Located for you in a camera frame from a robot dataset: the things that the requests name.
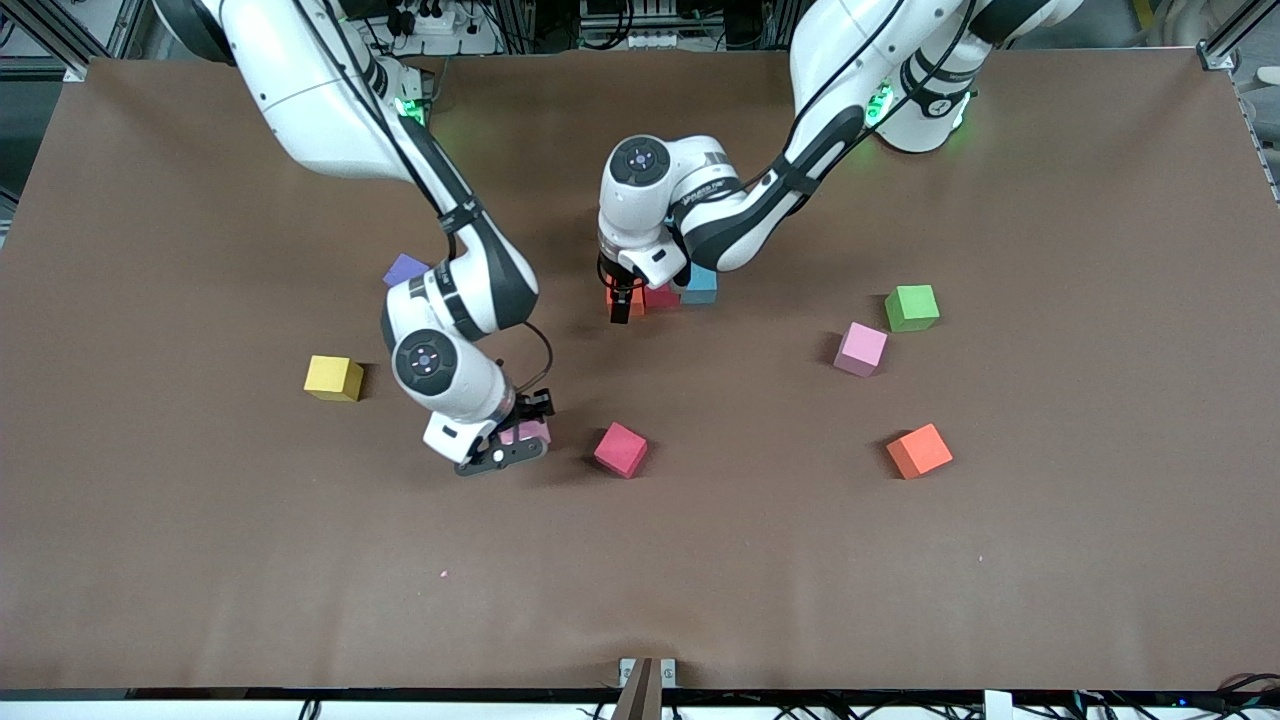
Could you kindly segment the aluminium frame profile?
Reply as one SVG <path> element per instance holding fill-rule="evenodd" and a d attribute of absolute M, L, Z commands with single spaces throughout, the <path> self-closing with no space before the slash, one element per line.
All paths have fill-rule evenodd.
<path fill-rule="evenodd" d="M 1234 70 L 1240 47 L 1268 20 L 1280 22 L 1280 0 L 1206 0 L 1204 37 L 1197 44 L 1202 64 L 1210 70 Z"/>
<path fill-rule="evenodd" d="M 0 81 L 84 79 L 96 58 L 123 59 L 148 0 L 0 0 Z"/>

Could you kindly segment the silver equipment box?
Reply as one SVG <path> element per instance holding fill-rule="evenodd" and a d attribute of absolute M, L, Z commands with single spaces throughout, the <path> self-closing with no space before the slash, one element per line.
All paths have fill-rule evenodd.
<path fill-rule="evenodd" d="M 713 12 L 700 0 L 577 0 L 582 49 L 668 50 L 705 38 Z"/>

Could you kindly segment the white power strip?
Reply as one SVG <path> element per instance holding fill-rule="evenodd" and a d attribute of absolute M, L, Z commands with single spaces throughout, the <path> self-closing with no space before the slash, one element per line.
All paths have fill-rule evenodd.
<path fill-rule="evenodd" d="M 497 55 L 507 49 L 483 0 L 378 0 L 370 20 L 379 44 L 396 55 Z"/>

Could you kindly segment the yellow foam cube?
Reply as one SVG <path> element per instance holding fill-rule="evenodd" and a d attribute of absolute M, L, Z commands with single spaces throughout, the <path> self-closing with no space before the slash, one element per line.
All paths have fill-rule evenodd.
<path fill-rule="evenodd" d="M 303 391 L 320 400 L 358 402 L 364 388 L 364 366 L 351 357 L 312 355 Z"/>

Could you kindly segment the green foam cube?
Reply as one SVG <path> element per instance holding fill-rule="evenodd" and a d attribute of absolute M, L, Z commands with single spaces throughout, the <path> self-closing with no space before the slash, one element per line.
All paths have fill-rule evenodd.
<path fill-rule="evenodd" d="M 929 329 L 941 318 L 931 284 L 900 284 L 884 299 L 884 313 L 893 333 Z"/>

